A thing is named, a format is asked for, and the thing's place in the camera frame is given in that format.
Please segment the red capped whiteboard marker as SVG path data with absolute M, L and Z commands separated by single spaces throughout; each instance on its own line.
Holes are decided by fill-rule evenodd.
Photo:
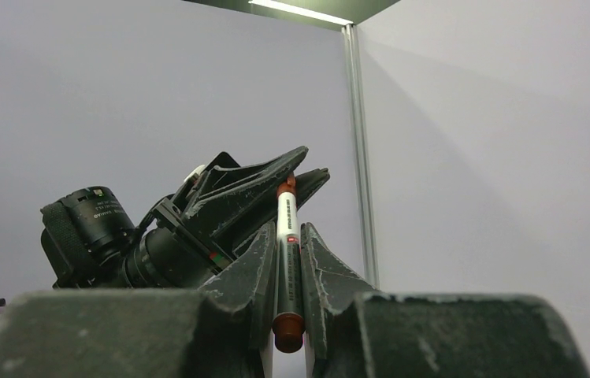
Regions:
M 301 236 L 295 201 L 295 196 L 290 193 L 283 193 L 277 198 L 278 267 L 272 330 L 275 347 L 286 354 L 302 348 L 306 330 L 302 300 Z

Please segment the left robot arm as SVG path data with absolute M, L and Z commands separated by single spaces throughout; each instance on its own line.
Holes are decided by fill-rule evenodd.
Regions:
M 240 165 L 222 152 L 134 224 L 107 187 L 74 191 L 41 210 L 55 288 L 198 287 L 243 255 L 277 216 L 277 188 L 304 160 L 300 146 Z

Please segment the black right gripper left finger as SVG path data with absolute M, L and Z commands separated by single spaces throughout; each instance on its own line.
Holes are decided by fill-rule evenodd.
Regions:
M 0 314 L 0 377 L 270 377 L 276 233 L 197 289 L 64 289 Z

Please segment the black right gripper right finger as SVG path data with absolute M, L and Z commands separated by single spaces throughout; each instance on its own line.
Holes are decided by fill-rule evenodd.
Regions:
M 301 228 L 310 377 L 589 377 L 545 300 L 379 291 Z

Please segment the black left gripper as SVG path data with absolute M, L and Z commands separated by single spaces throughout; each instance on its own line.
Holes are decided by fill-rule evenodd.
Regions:
M 277 197 L 291 183 L 297 209 L 313 197 L 329 179 L 327 168 L 314 169 L 286 178 L 309 152 L 298 146 L 266 162 L 241 166 L 226 152 L 219 153 L 196 182 L 182 183 L 150 211 L 158 233 L 167 235 L 162 247 L 150 249 L 152 260 L 193 266 L 218 273 L 244 254 L 255 233 L 265 223 L 276 221 Z

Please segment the red marker cap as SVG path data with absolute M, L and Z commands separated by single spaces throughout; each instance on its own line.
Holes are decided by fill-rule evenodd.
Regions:
M 296 179 L 295 175 L 291 173 L 284 182 L 282 182 L 276 189 L 276 196 L 279 198 L 283 193 L 290 193 L 296 196 Z

